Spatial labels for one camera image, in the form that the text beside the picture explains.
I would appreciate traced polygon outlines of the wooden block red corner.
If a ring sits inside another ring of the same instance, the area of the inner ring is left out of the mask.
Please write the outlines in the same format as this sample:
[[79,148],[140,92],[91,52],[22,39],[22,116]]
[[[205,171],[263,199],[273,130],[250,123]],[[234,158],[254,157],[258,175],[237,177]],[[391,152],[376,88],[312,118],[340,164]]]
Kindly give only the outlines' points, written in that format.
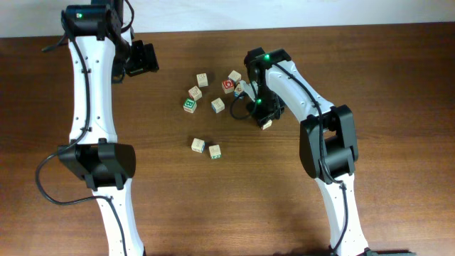
[[265,124],[262,125],[262,130],[265,130],[272,126],[273,121],[270,119]]

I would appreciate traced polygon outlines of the wooden block blue front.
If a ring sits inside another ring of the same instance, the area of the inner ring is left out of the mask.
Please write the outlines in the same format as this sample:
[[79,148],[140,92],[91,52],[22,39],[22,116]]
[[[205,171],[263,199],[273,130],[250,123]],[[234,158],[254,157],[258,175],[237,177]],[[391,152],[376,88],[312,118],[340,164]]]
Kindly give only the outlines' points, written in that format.
[[238,85],[235,90],[234,90],[234,96],[235,98],[239,98],[239,99],[242,99],[244,96],[243,96],[243,93],[245,92],[244,90],[244,87],[242,85]]

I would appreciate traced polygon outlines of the wooden block blue edge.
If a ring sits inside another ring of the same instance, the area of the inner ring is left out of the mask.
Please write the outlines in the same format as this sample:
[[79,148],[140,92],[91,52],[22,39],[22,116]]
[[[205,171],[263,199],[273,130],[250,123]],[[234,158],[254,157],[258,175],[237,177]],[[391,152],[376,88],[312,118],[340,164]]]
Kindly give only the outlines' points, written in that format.
[[220,98],[216,98],[211,102],[211,107],[215,113],[219,113],[225,109],[225,104]]

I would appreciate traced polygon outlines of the wooden block green front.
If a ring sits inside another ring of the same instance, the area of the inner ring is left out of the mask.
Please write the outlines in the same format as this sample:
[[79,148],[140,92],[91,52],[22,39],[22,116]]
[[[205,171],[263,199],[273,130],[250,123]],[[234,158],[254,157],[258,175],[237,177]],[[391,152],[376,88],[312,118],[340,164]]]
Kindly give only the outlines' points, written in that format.
[[222,156],[220,146],[217,144],[209,146],[209,153],[211,159],[219,159]]

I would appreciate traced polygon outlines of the wooden block blue corner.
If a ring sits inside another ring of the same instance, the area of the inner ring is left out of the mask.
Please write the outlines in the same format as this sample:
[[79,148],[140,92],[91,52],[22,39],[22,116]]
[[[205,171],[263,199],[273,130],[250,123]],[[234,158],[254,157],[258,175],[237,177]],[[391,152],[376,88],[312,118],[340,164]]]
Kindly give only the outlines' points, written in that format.
[[194,138],[191,144],[191,149],[198,153],[203,153],[205,148],[205,142],[202,139]]

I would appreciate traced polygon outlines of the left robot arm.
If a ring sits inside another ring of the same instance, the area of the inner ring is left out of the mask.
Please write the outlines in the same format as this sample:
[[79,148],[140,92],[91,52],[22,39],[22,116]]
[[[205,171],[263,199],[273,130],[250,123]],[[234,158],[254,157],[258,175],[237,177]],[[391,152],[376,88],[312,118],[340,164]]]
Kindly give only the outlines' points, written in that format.
[[92,191],[104,223],[109,255],[145,255],[132,206],[134,147],[118,142],[112,114],[112,86],[159,70],[152,44],[134,40],[124,24],[128,1],[69,5],[62,25],[74,72],[74,115],[60,162]]

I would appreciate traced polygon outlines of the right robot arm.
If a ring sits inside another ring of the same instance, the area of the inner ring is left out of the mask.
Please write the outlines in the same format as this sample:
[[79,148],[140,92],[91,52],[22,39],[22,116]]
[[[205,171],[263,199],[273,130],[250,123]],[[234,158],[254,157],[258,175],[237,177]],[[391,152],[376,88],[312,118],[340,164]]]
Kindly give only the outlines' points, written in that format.
[[358,145],[353,113],[325,100],[300,75],[283,49],[256,48],[244,59],[251,81],[247,109],[259,126],[289,109],[300,126],[299,158],[317,183],[330,227],[331,255],[366,255],[369,245],[355,202]]

